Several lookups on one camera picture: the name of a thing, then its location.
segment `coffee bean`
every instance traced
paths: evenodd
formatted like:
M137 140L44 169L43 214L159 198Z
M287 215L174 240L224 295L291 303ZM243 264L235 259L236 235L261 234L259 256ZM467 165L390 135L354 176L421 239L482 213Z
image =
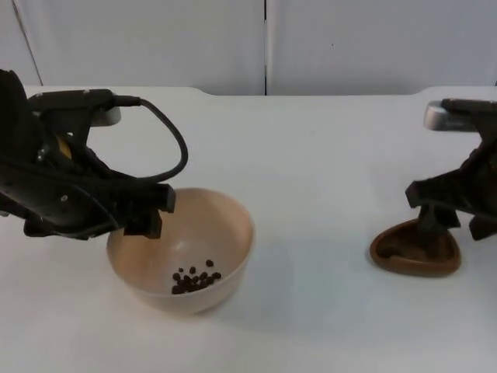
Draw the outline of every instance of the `coffee bean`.
M183 294L185 291L178 285L174 285L171 289L173 294Z

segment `black cable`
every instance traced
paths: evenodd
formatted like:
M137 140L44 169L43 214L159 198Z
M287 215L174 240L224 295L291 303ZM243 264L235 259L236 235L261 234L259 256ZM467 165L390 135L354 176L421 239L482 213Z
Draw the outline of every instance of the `black cable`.
M150 103L146 99L141 99L139 97L116 96L116 106L137 105L144 106L149 109L171 131L172 136L178 143L181 153L180 160L178 164L169 171L153 176L137 177L133 179L112 178L103 180L87 176L68 175L67 173L62 173L54 169L42 169L32 163L12 159L2 154L0 154L0 162L5 163L7 166L12 167L13 169L32 173L42 179L48 179L63 184L78 184L79 186L84 187L96 187L99 189L130 189L146 187L171 179L172 177L178 175L185 168L186 163L188 162L188 148L186 146L185 140L179 132L178 128L176 128L176 126L170 121L170 119L167 118L167 116L162 111L160 111L153 103Z

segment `tabletop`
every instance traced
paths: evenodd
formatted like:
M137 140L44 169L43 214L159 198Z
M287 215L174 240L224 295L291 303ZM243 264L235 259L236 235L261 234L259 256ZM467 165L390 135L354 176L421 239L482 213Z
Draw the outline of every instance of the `tabletop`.
M35 92L57 87L30 87ZM368 248L414 218L405 188L457 168L477 134L426 130L434 99L497 99L497 88L412 96L210 96L116 87L163 110L190 161L173 187L242 202L256 244L225 303L178 317L142 303L114 275L106 237L29 239L0 219L0 370L5 372L462 372L497 367L497 238L454 230L455 274L408 277L375 267ZM173 166L178 149L145 109L92 129L89 146L138 176Z

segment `white bowl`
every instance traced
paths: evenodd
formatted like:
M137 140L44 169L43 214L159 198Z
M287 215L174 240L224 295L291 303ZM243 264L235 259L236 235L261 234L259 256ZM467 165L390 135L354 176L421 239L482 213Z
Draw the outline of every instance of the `white bowl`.
M173 214L161 213L162 236L112 232L107 242L110 263L126 284L146 302L161 309L184 314L208 309L226 299L242 281L254 239L250 214L236 200L212 190L189 188L176 191ZM214 267L206 266L207 260ZM221 273L208 288L172 294L172 275L195 267Z

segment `robotic arm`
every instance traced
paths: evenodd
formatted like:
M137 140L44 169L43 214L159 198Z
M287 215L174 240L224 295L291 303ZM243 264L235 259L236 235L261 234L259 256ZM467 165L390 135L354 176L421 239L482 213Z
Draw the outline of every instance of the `robotic arm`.
M120 106L145 106L172 132L176 167L136 178L110 169L86 146L91 127L115 124ZM160 184L180 173L188 150L174 124L152 103L108 89L40 93L27 99L12 71L0 70L0 211L25 220L30 237L90 239L124 228L159 238L160 211L175 192Z

